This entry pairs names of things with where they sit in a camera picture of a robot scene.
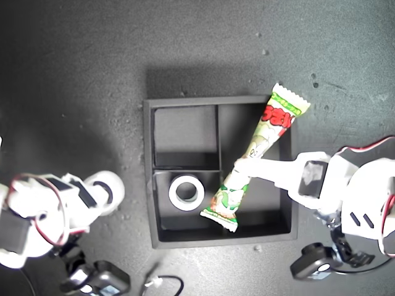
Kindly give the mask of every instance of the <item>snack package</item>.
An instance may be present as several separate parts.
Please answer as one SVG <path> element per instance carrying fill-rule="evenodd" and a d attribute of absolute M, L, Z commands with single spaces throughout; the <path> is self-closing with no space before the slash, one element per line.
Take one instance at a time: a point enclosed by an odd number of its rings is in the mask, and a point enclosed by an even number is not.
<path fill-rule="evenodd" d="M 252 141 L 242 157 L 261 158 L 291 127 L 295 118 L 305 113 L 309 107 L 310 103 L 303 98 L 276 84 L 254 131 Z M 250 177 L 233 169 L 212 198 L 211 206 L 201 211 L 200 215 L 235 232 L 238 226 L 235 212 L 248 190 L 250 180 Z"/>

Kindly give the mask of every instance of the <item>white robot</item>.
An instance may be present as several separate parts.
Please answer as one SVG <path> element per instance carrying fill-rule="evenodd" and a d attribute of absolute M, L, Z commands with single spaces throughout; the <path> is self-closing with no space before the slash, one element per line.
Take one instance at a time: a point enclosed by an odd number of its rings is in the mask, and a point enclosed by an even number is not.
<path fill-rule="evenodd" d="M 76 244 L 79 234 L 89 232 L 90 224 L 112 213 L 124 197 L 122 180 L 110 171 L 84 181 L 71 174 L 22 174 L 9 186 L 0 184 L 0 264 L 19 269 L 28 257 L 56 248 L 69 274 L 60 286 L 65 294 L 124 294 L 129 275 L 106 261 L 86 264 Z"/>
<path fill-rule="evenodd" d="M 370 264 L 374 257 L 353 253 L 345 234 L 378 241 L 382 254 L 384 238 L 395 231 L 395 137 L 367 147 L 344 147 L 330 157 L 307 152 L 295 161 L 239 159 L 235 169 L 250 177 L 273 181 L 299 204 L 316 210 L 331 230 L 334 247 L 308 245 L 292 266 L 296 279 L 321 279 L 342 263 L 353 268 Z"/>

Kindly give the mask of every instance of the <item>tape roll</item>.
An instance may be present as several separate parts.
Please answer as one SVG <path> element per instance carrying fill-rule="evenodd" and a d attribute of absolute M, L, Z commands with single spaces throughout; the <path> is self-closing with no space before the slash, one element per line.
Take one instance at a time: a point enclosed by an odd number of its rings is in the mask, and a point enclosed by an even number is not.
<path fill-rule="evenodd" d="M 177 195 L 177 188 L 184 183 L 191 183 L 196 188 L 196 193 L 190 199 L 182 199 Z M 168 197 L 172 204 L 183 211 L 191 211 L 202 204 L 204 198 L 204 187 L 194 176 L 179 176 L 175 178 L 168 190 Z"/>

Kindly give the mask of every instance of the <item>gray floor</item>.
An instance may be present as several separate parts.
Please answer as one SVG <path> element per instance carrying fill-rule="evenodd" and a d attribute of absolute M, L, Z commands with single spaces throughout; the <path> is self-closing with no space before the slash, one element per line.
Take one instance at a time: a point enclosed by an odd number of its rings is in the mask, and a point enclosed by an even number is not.
<path fill-rule="evenodd" d="M 393 0 L 1 1 L 1 180 L 20 171 L 118 172 L 126 201 L 93 224 L 83 245 L 90 259 L 131 274 L 130 295 L 157 262 L 158 273 L 182 276 L 185 296 L 393 295 L 395 265 L 318 283 L 292 280 L 289 264 L 301 247 L 329 243 L 304 209 L 298 240 L 263 244 L 261 252 L 254 245 L 153 250 L 141 103 L 267 94 L 282 81 L 312 103 L 293 127 L 295 155 L 368 144 L 395 128 L 394 13 Z M 39 295 L 59 295 L 57 260 L 31 260 L 27 270 Z M 15 291 L 19 274 L 1 274 L 1 295 L 23 295 Z M 176 290 L 167 282 L 150 295 Z"/>

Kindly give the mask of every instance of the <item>black tray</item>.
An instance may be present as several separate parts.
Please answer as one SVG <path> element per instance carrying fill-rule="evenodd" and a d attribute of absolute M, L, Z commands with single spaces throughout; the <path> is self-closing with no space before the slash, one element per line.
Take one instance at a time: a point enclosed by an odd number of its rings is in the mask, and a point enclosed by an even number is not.
<path fill-rule="evenodd" d="M 236 212 L 235 233 L 199 212 L 208 207 L 224 178 L 252 138 L 268 97 L 207 97 L 144 101 L 144 149 L 148 213 L 154 248 L 233 245 L 297 237 L 297 204 L 273 183 L 253 179 Z M 291 159 L 288 130 L 265 154 Z M 205 188 L 203 203 L 184 212 L 168 189 L 179 175 L 194 175 Z"/>

